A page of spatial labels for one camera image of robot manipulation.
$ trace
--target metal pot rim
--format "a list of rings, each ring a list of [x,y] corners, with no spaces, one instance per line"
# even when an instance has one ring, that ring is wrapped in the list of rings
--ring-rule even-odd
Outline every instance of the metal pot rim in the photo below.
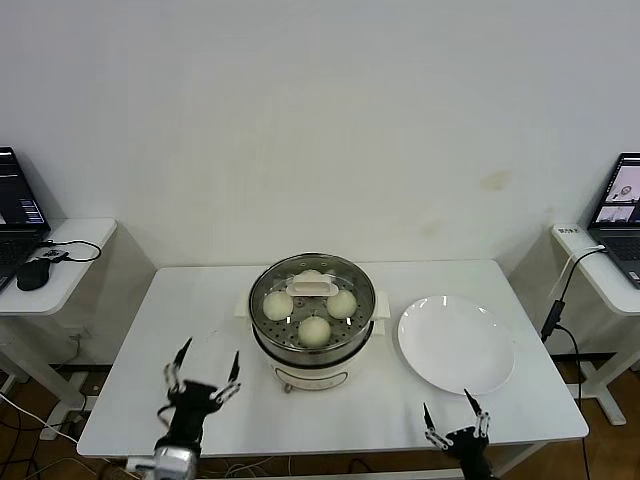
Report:
[[[273,341],[271,338],[269,338],[269,335],[267,334],[267,332],[265,332],[261,325],[259,325],[255,319],[254,319],[254,312],[252,310],[252,298],[254,296],[256,287],[260,284],[260,282],[262,281],[262,279],[265,278],[265,276],[267,276],[267,274],[269,274],[270,272],[272,272],[273,270],[277,269],[280,265],[282,265],[285,262],[289,262],[289,261],[296,261],[296,260],[304,260],[305,258],[309,258],[309,257],[313,257],[313,258],[319,258],[319,259],[338,259],[342,262],[344,262],[345,264],[347,264],[350,268],[353,268],[354,270],[358,271],[362,277],[364,279],[366,279],[368,287],[371,291],[371,302],[372,302],[372,313],[369,316],[369,318],[367,319],[367,321],[365,322],[365,326],[363,326],[357,333],[355,333],[352,337],[348,338],[347,340],[344,340],[340,343],[335,343],[329,346],[325,346],[322,348],[299,348],[299,347],[295,347],[295,346],[288,346],[288,345],[282,345],[279,344],[275,341]],[[340,349],[342,347],[344,347],[345,345],[351,343],[352,341],[356,340],[357,338],[360,337],[360,335],[362,334],[363,331],[366,331],[371,325],[371,321],[373,320],[373,314],[376,311],[376,294],[375,294],[375,289],[373,287],[373,282],[371,282],[371,279],[369,278],[369,276],[365,273],[364,270],[362,270],[358,265],[356,265],[355,263],[343,258],[343,257],[339,257],[337,255],[330,255],[327,253],[301,253],[298,255],[293,255],[291,257],[287,257],[287,258],[283,258],[282,260],[279,260],[278,262],[274,263],[273,265],[271,265],[269,268],[267,268],[264,272],[262,272],[260,274],[260,276],[256,279],[255,282],[253,282],[253,285],[251,286],[251,291],[249,292],[249,298],[247,299],[247,302],[249,302],[249,317],[251,318],[251,324],[253,325],[254,328],[256,328],[258,331],[260,331],[262,333],[262,335],[265,337],[264,339],[267,340],[269,343],[271,343],[273,346],[281,349],[281,350],[286,350],[288,352],[294,352],[294,353],[300,353],[300,354],[306,354],[306,353],[321,353],[321,352],[332,352],[334,350]]]

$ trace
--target computer mouse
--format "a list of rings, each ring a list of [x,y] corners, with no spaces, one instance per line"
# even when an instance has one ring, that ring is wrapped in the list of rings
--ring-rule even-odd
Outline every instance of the computer mouse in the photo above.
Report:
[[[51,260],[47,258],[38,258],[22,265],[16,273],[18,288],[28,292],[44,286],[49,281],[50,266]]]

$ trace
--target table leg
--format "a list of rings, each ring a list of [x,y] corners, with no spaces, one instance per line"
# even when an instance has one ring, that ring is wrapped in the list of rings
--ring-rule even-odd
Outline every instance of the table leg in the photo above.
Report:
[[[0,323],[0,353],[69,406],[82,407],[83,395],[53,370],[10,328]]]
[[[21,369],[18,365],[13,363],[9,358],[0,353],[0,370],[9,375],[15,377],[15,380],[20,383],[25,383],[29,380],[29,374]]]
[[[537,442],[506,447],[506,451],[502,452],[494,462],[493,474],[497,477],[504,476],[509,470],[529,458],[545,445],[545,442]]]
[[[627,419],[624,417],[620,407],[607,389],[607,385],[618,378],[629,369],[634,363],[640,360],[640,349],[637,346],[629,345],[628,348],[616,353],[607,363],[598,370],[591,362],[580,362],[580,370],[586,380],[582,384],[582,398],[595,398],[600,404],[600,408],[609,419],[611,425],[625,425]],[[567,385],[573,398],[578,398],[578,385]]]
[[[15,363],[9,360],[7,357],[0,353],[0,370],[7,373],[9,378],[7,378],[2,387],[0,387],[0,392],[5,395],[8,395],[13,388],[13,384],[16,382],[25,383],[29,380],[29,375],[27,372],[18,367]],[[2,397],[0,397],[0,404],[4,401]]]
[[[335,475],[295,475],[293,477],[260,477],[260,480],[463,480],[459,468],[380,473],[347,473]]]
[[[87,379],[88,375],[89,375],[89,372],[76,372],[73,375],[71,375],[71,379],[69,380],[69,383],[74,387],[76,387],[78,390],[80,390],[80,388],[84,384],[84,381]],[[91,410],[93,410],[93,407],[95,406],[97,400],[98,400],[98,397],[96,395],[87,395],[87,401],[86,401],[86,404],[84,405],[84,408],[82,408],[82,406],[71,407],[64,402],[58,402],[58,404],[53,408],[53,410],[49,414],[49,417],[47,418],[47,423],[49,425],[56,425],[58,423],[62,423],[65,421],[65,419],[67,418],[67,415],[70,412],[76,412],[76,411],[79,412],[81,409],[85,412],[90,412]],[[53,430],[46,428],[42,430],[42,432],[40,432],[40,440],[55,440],[57,435],[58,434]]]

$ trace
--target wooden floor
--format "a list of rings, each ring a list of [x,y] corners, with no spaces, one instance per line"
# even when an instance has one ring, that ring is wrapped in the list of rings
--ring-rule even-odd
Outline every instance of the wooden floor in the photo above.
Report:
[[[573,364],[559,366],[560,371],[569,381],[575,381],[575,368]],[[95,395],[102,386],[106,374],[91,374],[84,386],[85,394]],[[624,427],[612,427],[602,414],[600,407],[593,400],[584,401],[584,414],[589,422],[591,434],[587,439],[589,463],[591,465],[591,477],[593,480],[640,480],[640,376],[628,371],[611,384],[611,391],[617,399],[622,411],[627,417],[627,425]],[[10,397],[20,406],[46,417],[55,404],[55,399],[48,391],[34,381],[16,385]],[[0,420],[4,423],[16,426],[18,416],[16,410],[3,403],[0,406]],[[79,424],[78,432],[84,421]],[[22,415],[24,428],[38,427],[35,420]],[[11,455],[12,460],[24,460],[31,457],[36,447],[38,432],[21,432],[19,438],[17,431],[0,425],[0,472],[9,458],[10,451],[16,441],[15,450]],[[490,456],[499,453],[496,449],[490,449]],[[103,479],[127,479],[128,477],[116,467],[108,465],[102,460],[86,459],[75,453],[74,445],[66,440],[58,438],[55,441],[42,441],[37,444],[34,455],[40,468],[65,458],[60,463],[43,471],[41,480],[83,480],[96,477],[89,470],[74,463],[69,458],[76,459],[86,464]],[[365,464],[353,462],[354,458],[362,460]],[[264,458],[232,459],[232,464],[249,464]],[[353,473],[366,472],[369,467],[373,471],[392,470],[422,470],[433,468],[449,468],[455,466],[449,458],[443,454],[432,451],[393,453],[393,454],[365,454],[365,455],[313,455],[293,457],[289,465],[288,457],[275,457],[261,465],[263,471],[256,469],[256,474],[288,475],[289,466],[294,475],[317,475],[329,473],[347,473],[351,468]],[[7,465],[0,480],[21,480],[27,476],[27,462]],[[229,464],[224,459],[202,460],[199,466],[199,478],[223,477]],[[248,470],[238,472],[240,476],[250,476]],[[579,441],[548,445],[540,452],[517,466],[509,472],[503,480],[528,480],[528,479],[584,479],[585,473],[582,462],[582,450]]]

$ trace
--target laptop screen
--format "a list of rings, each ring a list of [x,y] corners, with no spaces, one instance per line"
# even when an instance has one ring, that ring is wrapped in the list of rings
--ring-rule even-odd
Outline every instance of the laptop screen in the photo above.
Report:
[[[46,224],[13,151],[0,148],[0,229]]]
[[[611,175],[591,226],[640,226],[640,153],[624,153]]]

